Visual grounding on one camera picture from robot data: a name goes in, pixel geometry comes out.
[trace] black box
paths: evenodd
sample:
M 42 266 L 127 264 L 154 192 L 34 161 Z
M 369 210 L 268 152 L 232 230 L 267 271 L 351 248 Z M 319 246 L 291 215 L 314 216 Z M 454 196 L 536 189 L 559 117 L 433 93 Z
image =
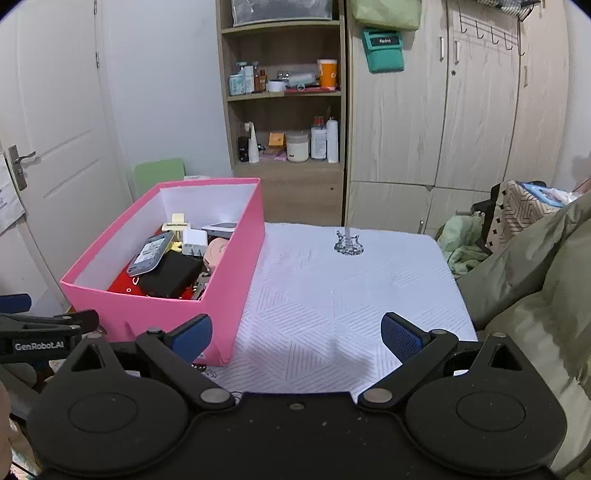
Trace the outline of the black box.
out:
M 150 297 L 177 299 L 197 280 L 202 269 L 200 258 L 171 250 L 164 254 L 155 269 L 140 276 L 138 287 Z

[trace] wall hook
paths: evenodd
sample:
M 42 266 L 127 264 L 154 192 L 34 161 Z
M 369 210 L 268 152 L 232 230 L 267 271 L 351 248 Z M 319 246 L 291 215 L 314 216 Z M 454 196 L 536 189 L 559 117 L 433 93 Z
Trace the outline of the wall hook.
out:
M 464 28 L 464 25 L 462 23 L 462 10 L 460 10 L 460 2 L 459 1 L 457 3 L 457 12 L 460 14 L 460 32 L 466 33 L 468 31 L 468 29 Z
M 484 38 L 484 33 L 482 35 L 478 34 L 478 20 L 474 20 L 474 23 L 476 24 L 476 36 L 478 38 Z
M 519 56 L 522 57 L 525 55 L 525 52 L 521 51 L 521 25 L 517 25 L 517 47 L 519 50 Z
M 505 37 L 505 50 L 513 50 L 513 45 L 511 45 L 511 48 L 507 48 L 507 33 L 503 32 L 503 36 Z
M 495 41 L 495 37 L 492 34 L 492 25 L 491 25 L 491 42 L 493 42 L 494 45 L 497 45 L 500 42 L 500 40 Z

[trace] cabinet handle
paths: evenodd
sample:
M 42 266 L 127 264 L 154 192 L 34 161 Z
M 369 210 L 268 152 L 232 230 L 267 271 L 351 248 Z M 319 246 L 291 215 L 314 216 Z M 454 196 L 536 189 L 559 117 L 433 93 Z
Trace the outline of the cabinet handle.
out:
M 456 65 L 457 65 L 458 63 L 460 63 L 460 41 L 454 40 L 454 43 L 456 44 Z

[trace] orange box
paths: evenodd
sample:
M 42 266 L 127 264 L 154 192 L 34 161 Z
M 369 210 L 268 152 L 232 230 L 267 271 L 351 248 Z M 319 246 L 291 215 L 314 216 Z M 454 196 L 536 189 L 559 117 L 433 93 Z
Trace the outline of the orange box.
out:
M 269 147 L 283 147 L 285 135 L 280 132 L 269 133 Z

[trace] brown bottle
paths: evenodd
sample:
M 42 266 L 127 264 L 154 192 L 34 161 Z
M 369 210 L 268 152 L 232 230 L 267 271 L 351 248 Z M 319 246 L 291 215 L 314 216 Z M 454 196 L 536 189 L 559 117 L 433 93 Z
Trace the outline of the brown bottle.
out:
M 267 74 L 265 73 L 265 70 L 261 70 L 261 75 L 259 76 L 259 84 L 261 87 L 261 91 L 266 92 L 267 91 Z
M 265 90 L 261 90 L 261 78 L 259 74 L 255 72 L 255 92 L 264 92 Z

